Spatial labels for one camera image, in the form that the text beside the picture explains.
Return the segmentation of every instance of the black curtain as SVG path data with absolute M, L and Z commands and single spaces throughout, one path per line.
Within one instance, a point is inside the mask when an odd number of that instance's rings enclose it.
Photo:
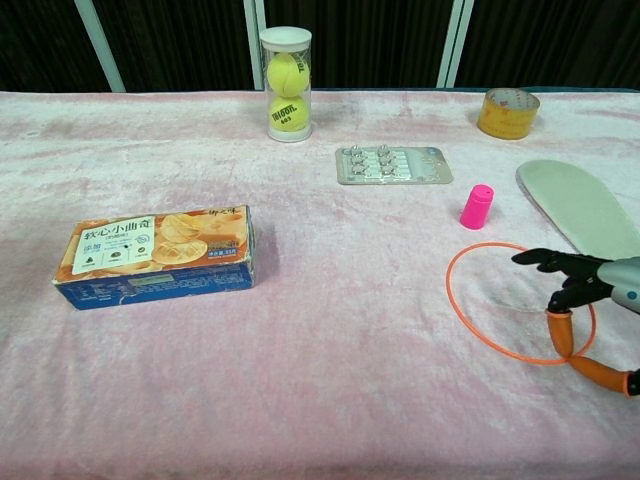
M 640 89 L 640 0 L 475 0 L 456 86 Z
M 242 0 L 94 0 L 128 92 L 253 89 Z
M 311 31 L 314 88 L 435 87 L 452 0 L 265 0 L 267 26 Z
M 111 91 L 73 0 L 0 1 L 0 90 Z

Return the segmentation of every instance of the pill blister pack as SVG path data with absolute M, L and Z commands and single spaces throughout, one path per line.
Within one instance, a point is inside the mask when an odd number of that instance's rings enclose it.
M 435 147 L 359 147 L 336 150 L 338 182 L 343 185 L 419 185 L 451 183 L 453 175 Z

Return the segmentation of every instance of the pink cap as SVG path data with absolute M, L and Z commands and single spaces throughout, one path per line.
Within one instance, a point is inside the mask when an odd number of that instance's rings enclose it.
M 484 227 L 493 201 L 493 188 L 489 185 L 476 185 L 471 189 L 464 207 L 460 223 L 472 230 Z

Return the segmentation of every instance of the packing tape roll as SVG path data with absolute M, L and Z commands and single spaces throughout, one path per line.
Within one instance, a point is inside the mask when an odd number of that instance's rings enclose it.
M 517 88 L 493 88 L 484 96 L 478 128 L 503 140 L 517 140 L 529 135 L 540 107 L 534 95 Z

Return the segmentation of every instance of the yellow tennis ball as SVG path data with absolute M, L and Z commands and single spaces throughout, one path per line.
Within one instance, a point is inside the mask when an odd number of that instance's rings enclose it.
M 281 132 L 302 130 L 309 122 L 309 108 L 300 97 L 277 97 L 269 108 L 271 127 Z
M 296 97 L 309 85 L 309 66 L 300 55 L 278 53 L 269 62 L 267 80 L 281 97 Z

